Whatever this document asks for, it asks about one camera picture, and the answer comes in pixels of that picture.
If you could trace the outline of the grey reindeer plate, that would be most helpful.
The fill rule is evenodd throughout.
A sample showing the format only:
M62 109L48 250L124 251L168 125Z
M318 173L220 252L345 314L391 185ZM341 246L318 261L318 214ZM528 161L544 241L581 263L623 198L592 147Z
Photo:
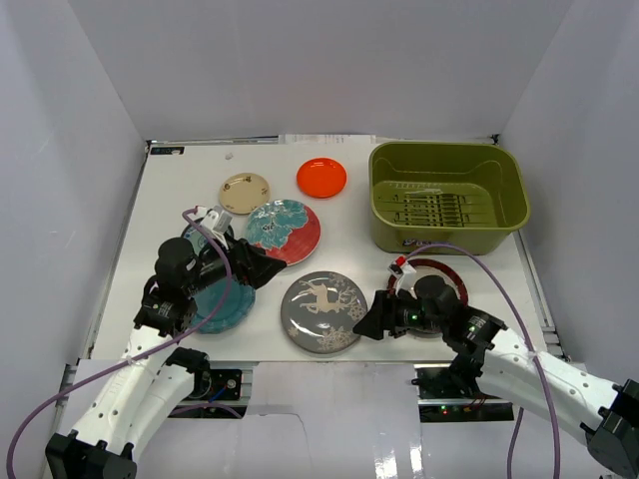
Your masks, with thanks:
M357 284L335 271L315 271L292 283L281 304L288 339L314 355L336 355L359 341L352 329L367 313Z

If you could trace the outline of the red rimmed beige plate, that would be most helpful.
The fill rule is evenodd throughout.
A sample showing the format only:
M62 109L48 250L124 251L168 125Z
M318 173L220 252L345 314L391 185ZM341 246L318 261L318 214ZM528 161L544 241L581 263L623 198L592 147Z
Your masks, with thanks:
M409 263L415 269L415 277L417 279L428 275L438 275L447 285L455 290L457 297L464 305L468 304L468 291L466 285L458 273L450 266L443 262L426 257L414 257L409 261ZM394 289L395 284L396 277L391 274L387 280L386 289ZM420 338L435 338L441 336L441 331L436 326L430 326L423 331L411 330L408 334Z

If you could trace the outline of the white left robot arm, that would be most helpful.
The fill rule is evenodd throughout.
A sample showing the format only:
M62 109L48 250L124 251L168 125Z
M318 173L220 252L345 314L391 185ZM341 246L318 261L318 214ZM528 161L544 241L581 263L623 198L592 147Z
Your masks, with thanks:
M173 409L210 389L208 355L179 344L197 312L196 295L233 281L258 289L286 266L245 239L212 240L200 252L184 238L164 241L118 369L106 371L71 431L54 434L45 448L52 476L135 477L136 457Z

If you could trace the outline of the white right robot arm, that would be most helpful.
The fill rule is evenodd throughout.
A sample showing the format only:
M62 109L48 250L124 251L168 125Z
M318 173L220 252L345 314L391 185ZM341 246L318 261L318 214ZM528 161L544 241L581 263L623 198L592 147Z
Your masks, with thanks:
M471 398L499 397L551 422L622 478L638 475L638 383L591 375L545 351L495 316L464 304L436 275L411 292L376 292L354 333L374 340L440 329L455 352L447 371L452 389Z

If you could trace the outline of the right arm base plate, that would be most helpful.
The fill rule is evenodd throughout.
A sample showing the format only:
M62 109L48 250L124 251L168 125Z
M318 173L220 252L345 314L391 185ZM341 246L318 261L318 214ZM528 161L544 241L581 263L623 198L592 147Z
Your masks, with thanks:
M428 423L510 422L515 414L510 402L455 385L448 363L414 366L411 384L417 390L419 419Z

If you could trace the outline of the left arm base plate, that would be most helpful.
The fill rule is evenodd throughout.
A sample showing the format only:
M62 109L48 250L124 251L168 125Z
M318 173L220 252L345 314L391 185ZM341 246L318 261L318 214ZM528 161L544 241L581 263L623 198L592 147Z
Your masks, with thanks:
M237 401L241 398L243 372L240 369L210 369L198 372L190 400Z

